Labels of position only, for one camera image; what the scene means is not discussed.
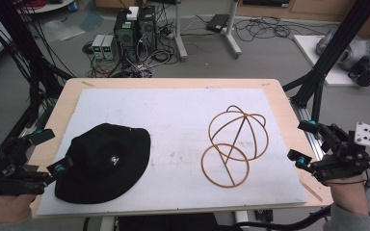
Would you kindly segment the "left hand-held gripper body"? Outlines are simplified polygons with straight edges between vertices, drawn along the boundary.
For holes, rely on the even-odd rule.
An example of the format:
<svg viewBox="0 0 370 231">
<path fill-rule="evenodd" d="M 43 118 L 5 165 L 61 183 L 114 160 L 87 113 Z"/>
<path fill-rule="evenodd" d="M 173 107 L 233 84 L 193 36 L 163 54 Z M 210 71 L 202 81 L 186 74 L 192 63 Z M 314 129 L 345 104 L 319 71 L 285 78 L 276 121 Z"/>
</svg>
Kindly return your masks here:
<svg viewBox="0 0 370 231">
<path fill-rule="evenodd" d="M 15 145 L 13 140 L 0 144 L 0 195 L 44 193 L 49 174 L 28 165 L 26 151 L 32 145 Z"/>
</svg>

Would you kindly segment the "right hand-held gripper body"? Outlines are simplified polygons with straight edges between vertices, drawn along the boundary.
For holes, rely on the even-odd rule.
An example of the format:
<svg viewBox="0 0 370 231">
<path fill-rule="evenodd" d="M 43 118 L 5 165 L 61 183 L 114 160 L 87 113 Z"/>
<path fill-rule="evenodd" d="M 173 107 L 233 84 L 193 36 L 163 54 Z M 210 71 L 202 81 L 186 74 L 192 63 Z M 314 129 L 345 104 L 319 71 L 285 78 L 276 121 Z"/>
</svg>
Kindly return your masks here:
<svg viewBox="0 0 370 231">
<path fill-rule="evenodd" d="M 368 170 L 366 188 L 370 188 L 370 124 L 358 122 L 355 131 L 344 132 L 336 124 L 324 125 L 322 150 L 330 156 L 313 162 L 317 173 L 313 175 L 320 183 L 332 179 L 350 178 Z"/>
</svg>

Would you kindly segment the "black bucket hat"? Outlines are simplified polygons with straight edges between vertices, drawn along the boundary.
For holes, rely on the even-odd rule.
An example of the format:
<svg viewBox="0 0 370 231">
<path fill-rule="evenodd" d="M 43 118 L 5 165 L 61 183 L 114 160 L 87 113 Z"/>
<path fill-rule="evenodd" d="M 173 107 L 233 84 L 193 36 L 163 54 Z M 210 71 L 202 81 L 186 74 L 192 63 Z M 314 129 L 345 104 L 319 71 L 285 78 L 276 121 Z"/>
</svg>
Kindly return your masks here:
<svg viewBox="0 0 370 231">
<path fill-rule="evenodd" d="M 74 204 L 111 201 L 143 176 L 150 157 L 144 128 L 102 123 L 74 138 L 66 152 L 72 167 L 56 182 L 55 195 Z"/>
</svg>

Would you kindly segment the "brown wire hat rack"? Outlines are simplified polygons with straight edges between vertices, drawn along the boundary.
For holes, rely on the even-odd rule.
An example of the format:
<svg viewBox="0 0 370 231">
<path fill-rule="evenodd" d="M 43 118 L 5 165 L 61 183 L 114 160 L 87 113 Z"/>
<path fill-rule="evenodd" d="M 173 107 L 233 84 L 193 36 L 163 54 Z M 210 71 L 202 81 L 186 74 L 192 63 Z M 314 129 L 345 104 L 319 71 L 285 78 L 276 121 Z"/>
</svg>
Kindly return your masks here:
<svg viewBox="0 0 370 231">
<path fill-rule="evenodd" d="M 221 188 L 236 188 L 246 182 L 251 162 L 270 146 L 266 116 L 248 113 L 231 105 L 215 115 L 208 125 L 209 146 L 200 167 L 206 179 Z"/>
</svg>

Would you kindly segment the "person's left hand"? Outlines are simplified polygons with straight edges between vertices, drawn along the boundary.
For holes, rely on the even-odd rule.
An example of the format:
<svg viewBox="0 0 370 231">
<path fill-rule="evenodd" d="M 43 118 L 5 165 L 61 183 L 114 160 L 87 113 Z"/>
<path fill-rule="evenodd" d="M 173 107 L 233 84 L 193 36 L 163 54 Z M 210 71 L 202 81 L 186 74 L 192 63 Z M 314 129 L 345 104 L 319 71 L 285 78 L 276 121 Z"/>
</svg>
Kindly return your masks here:
<svg viewBox="0 0 370 231">
<path fill-rule="evenodd" d="M 29 217 L 33 194 L 0 195 L 0 223 L 15 223 Z"/>
</svg>

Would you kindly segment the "person's right hand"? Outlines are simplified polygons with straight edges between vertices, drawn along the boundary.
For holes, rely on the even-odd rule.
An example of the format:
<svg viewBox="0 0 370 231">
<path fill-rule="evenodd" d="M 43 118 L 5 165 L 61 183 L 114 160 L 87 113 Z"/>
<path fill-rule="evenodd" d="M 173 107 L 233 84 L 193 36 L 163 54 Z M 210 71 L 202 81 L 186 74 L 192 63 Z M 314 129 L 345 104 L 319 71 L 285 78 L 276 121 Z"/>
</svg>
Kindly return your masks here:
<svg viewBox="0 0 370 231">
<path fill-rule="evenodd" d="M 350 178 L 329 180 L 327 185 L 330 187 L 335 205 L 359 216 L 369 215 L 362 174 Z"/>
</svg>

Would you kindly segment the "white platform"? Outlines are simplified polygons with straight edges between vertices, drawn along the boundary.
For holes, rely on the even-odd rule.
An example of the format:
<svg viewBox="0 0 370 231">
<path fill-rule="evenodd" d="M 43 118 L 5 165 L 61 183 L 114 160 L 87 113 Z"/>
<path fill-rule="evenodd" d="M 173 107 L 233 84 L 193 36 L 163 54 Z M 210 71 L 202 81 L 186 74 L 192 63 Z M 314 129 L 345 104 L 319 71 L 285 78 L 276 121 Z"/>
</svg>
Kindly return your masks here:
<svg viewBox="0 0 370 231">
<path fill-rule="evenodd" d="M 300 50 L 306 56 L 308 62 L 311 65 L 315 65 L 319 59 L 316 54 L 316 45 L 322 36 L 301 36 L 294 35 L 293 39 L 300 48 Z M 326 77 L 325 85 L 327 87 L 356 87 L 355 84 L 349 77 L 348 72 L 339 67 L 337 64 L 333 66 L 329 74 Z"/>
</svg>

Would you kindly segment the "black device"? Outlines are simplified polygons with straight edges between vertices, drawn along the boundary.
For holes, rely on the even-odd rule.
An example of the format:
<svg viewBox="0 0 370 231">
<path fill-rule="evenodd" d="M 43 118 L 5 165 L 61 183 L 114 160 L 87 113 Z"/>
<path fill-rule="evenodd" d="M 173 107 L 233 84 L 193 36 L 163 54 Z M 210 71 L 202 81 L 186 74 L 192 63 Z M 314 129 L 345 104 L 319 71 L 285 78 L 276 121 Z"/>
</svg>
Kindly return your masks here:
<svg viewBox="0 0 370 231">
<path fill-rule="evenodd" d="M 350 68 L 348 77 L 360 87 L 370 86 L 370 59 L 362 57 Z"/>
</svg>

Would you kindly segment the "grey robot shell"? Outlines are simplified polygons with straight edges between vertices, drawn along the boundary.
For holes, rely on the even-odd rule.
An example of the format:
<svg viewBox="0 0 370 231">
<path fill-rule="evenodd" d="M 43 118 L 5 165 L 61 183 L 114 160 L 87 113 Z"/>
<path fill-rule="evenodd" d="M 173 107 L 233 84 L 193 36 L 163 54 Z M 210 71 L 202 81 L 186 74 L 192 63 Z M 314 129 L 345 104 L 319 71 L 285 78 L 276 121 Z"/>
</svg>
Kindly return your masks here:
<svg viewBox="0 0 370 231">
<path fill-rule="evenodd" d="M 329 30 L 327 34 L 318 41 L 316 45 L 317 55 L 321 55 L 325 51 L 335 32 L 335 29 Z M 342 69 L 350 70 L 362 58 L 366 58 L 370 64 L 370 41 L 361 39 L 360 37 L 355 37 L 336 63 Z"/>
</svg>

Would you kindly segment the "grey power supply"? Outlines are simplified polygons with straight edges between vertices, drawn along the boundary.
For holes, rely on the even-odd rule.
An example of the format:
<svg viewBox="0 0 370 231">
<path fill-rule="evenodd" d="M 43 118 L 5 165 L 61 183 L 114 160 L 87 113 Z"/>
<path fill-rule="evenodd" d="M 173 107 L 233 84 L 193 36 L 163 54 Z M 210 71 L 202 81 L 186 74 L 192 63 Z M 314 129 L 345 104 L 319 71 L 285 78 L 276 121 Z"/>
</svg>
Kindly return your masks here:
<svg viewBox="0 0 370 231">
<path fill-rule="evenodd" d="M 113 60 L 117 55 L 117 44 L 112 35 L 106 35 L 102 42 L 102 51 L 105 60 Z"/>
<path fill-rule="evenodd" d="M 92 51 L 94 56 L 98 60 L 102 60 L 104 58 L 103 52 L 102 52 L 102 42 L 105 39 L 104 35 L 97 35 L 93 42 L 92 42 Z"/>
</svg>

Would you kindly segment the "clear plastic sheet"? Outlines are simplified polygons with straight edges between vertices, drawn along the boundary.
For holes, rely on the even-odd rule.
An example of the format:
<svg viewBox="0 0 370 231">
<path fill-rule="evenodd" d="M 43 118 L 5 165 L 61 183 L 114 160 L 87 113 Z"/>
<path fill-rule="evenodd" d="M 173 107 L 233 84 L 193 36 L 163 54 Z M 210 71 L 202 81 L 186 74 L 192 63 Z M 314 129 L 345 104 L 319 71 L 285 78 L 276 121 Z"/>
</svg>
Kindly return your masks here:
<svg viewBox="0 0 370 231">
<path fill-rule="evenodd" d="M 79 26 L 67 27 L 61 20 L 52 20 L 42 26 L 47 41 L 64 41 L 85 33 Z"/>
</svg>

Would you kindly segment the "white desk leg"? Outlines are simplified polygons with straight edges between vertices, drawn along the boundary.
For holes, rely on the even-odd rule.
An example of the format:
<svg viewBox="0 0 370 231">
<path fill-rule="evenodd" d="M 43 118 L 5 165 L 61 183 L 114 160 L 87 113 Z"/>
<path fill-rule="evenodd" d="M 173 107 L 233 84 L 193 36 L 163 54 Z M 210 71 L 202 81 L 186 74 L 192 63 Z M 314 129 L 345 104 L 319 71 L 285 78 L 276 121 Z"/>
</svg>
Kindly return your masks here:
<svg viewBox="0 0 370 231">
<path fill-rule="evenodd" d="M 179 60 L 185 62 L 188 58 L 184 42 L 181 36 L 181 0 L 174 0 L 175 4 L 175 32 L 174 40 L 177 47 Z"/>
<path fill-rule="evenodd" d="M 225 29 L 223 29 L 225 40 L 227 41 L 230 51 L 232 52 L 235 59 L 238 59 L 242 54 L 242 50 L 239 47 L 236 39 L 232 35 L 232 30 L 235 22 L 235 16 L 237 12 L 237 7 L 240 0 L 231 0 L 229 8 L 229 19 Z"/>
</svg>

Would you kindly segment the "black computer tower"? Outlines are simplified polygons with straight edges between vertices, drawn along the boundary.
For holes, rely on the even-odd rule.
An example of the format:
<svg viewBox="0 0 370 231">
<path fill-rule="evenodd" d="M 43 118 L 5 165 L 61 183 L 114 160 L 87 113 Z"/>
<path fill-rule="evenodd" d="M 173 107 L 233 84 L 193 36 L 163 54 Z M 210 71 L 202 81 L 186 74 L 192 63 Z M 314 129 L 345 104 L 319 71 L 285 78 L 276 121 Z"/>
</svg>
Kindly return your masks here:
<svg viewBox="0 0 370 231">
<path fill-rule="evenodd" d="M 114 26 L 114 34 L 120 45 L 119 52 L 124 52 L 131 62 L 137 59 L 137 42 L 139 40 L 139 27 L 136 20 L 126 18 L 127 11 L 121 11 L 117 15 Z"/>
<path fill-rule="evenodd" d="M 149 52 L 157 49 L 156 9 L 154 6 L 141 8 L 138 22 L 143 48 Z"/>
</svg>

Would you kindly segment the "round white table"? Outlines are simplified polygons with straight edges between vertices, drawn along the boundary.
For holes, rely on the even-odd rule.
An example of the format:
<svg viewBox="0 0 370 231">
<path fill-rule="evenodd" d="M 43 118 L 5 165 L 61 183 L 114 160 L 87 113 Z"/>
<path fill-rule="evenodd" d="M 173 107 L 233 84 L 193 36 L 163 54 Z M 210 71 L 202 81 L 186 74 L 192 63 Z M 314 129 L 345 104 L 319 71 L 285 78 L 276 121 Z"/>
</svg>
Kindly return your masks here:
<svg viewBox="0 0 370 231">
<path fill-rule="evenodd" d="M 16 9 L 19 13 L 46 13 L 64 8 L 75 0 L 19 0 Z"/>
</svg>

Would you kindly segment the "black flat box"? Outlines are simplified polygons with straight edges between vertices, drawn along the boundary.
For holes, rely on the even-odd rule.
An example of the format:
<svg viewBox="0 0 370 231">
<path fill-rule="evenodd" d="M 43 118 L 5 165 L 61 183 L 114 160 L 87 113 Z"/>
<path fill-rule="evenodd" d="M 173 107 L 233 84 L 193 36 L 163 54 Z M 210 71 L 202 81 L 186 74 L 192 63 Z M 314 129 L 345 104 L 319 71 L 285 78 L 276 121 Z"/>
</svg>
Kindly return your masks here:
<svg viewBox="0 0 370 231">
<path fill-rule="evenodd" d="M 229 20 L 228 14 L 215 14 L 207 23 L 208 31 L 219 33 Z"/>
</svg>

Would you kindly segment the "aluminium rail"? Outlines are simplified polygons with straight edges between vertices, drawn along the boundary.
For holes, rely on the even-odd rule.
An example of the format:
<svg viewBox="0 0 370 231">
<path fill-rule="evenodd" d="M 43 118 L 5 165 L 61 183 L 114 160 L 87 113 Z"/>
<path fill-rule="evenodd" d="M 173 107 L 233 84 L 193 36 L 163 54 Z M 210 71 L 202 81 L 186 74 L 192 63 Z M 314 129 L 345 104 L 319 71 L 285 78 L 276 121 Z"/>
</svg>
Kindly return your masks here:
<svg viewBox="0 0 370 231">
<path fill-rule="evenodd" d="M 306 108 L 299 108 L 293 103 L 291 103 L 291 107 L 299 121 L 310 120 L 310 113 Z M 315 160 L 321 161 L 325 155 L 325 152 L 321 149 L 321 139 L 318 137 L 318 135 L 314 135 L 309 132 L 305 132 L 305 135 L 309 141 L 312 151 L 314 152 Z"/>
</svg>

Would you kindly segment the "black metal frame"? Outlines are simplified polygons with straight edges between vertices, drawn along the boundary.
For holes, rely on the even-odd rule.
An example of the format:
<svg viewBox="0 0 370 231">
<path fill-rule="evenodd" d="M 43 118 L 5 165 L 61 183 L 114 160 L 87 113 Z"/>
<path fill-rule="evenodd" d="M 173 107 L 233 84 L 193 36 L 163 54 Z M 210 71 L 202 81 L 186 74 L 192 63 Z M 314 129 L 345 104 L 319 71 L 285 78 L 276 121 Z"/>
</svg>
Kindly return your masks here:
<svg viewBox="0 0 370 231">
<path fill-rule="evenodd" d="M 306 75 L 282 87 L 284 91 L 299 87 L 298 92 L 290 98 L 291 103 L 299 109 L 305 109 L 308 100 L 313 98 L 312 121 L 319 121 L 323 87 L 327 75 L 369 17 L 370 0 L 356 0 L 316 64 Z"/>
<path fill-rule="evenodd" d="M 32 32 L 23 20 L 23 13 L 18 11 L 17 0 L 0 0 L 0 22 L 11 36 L 4 40 L 0 28 L 0 42 L 12 57 L 19 72 L 29 85 L 29 106 L 5 137 L 4 142 L 17 138 L 25 128 L 31 128 L 33 122 L 44 126 L 47 121 L 40 121 L 39 109 L 53 110 L 54 101 L 60 97 L 66 82 L 73 76 L 50 63 L 41 53 Z"/>
</svg>

